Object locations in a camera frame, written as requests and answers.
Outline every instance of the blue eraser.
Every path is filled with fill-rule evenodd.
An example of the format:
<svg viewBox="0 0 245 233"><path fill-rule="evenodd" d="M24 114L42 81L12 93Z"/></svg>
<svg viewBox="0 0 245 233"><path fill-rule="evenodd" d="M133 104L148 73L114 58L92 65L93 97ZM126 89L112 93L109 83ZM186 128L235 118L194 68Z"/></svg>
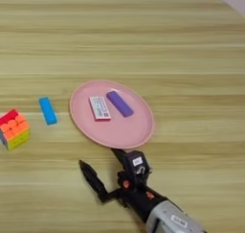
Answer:
<svg viewBox="0 0 245 233"><path fill-rule="evenodd" d="M42 112L47 125L53 125L57 123L56 114L54 112L51 100L48 97L40 98L39 103L42 108Z"/></svg>
<svg viewBox="0 0 245 233"><path fill-rule="evenodd" d="M110 91L106 94L107 99L122 114L123 117L133 115L133 109L120 97L116 91Z"/></svg>

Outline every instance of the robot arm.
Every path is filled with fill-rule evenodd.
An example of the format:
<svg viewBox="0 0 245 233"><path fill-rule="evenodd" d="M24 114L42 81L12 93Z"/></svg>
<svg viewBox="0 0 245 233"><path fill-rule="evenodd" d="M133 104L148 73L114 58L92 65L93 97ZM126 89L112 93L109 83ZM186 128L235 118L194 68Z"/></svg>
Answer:
<svg viewBox="0 0 245 233"><path fill-rule="evenodd" d="M112 149L122 163L118 172L119 189L108 193L93 168L79 161L80 168L101 202L119 200L132 208L145 223L147 233L208 233L197 221L190 218L168 198L147 187L150 168L140 151L125 152Z"/></svg>

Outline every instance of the white eraser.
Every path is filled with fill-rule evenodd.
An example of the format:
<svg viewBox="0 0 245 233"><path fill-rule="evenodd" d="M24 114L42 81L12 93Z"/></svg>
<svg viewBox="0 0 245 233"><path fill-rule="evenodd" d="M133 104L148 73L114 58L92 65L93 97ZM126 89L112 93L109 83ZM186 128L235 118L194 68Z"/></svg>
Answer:
<svg viewBox="0 0 245 233"><path fill-rule="evenodd" d="M90 97L91 107L96 120L110 120L111 115L103 97Z"/></svg>

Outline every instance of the colorful cube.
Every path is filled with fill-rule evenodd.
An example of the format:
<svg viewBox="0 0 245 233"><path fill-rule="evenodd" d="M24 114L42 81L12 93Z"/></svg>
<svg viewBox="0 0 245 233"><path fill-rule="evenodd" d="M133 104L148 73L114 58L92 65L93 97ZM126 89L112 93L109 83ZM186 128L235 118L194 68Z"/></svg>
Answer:
<svg viewBox="0 0 245 233"><path fill-rule="evenodd" d="M0 118L0 139L8 150L26 142L30 137L30 127L25 118L16 110Z"/></svg>

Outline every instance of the wooden table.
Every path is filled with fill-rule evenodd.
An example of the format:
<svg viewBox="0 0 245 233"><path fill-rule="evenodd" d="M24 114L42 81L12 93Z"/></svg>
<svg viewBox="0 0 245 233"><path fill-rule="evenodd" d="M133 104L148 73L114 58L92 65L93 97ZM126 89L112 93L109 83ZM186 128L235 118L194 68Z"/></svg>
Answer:
<svg viewBox="0 0 245 233"><path fill-rule="evenodd" d="M0 147L0 232L144 232L116 201L102 206L82 177L89 162L108 189L121 166L68 111L82 82L109 79L141 94L156 129L141 147L149 185L209 232L245 228L245 20L220 0L0 0L0 111L32 127ZM54 101L47 127L38 98Z"/></svg>

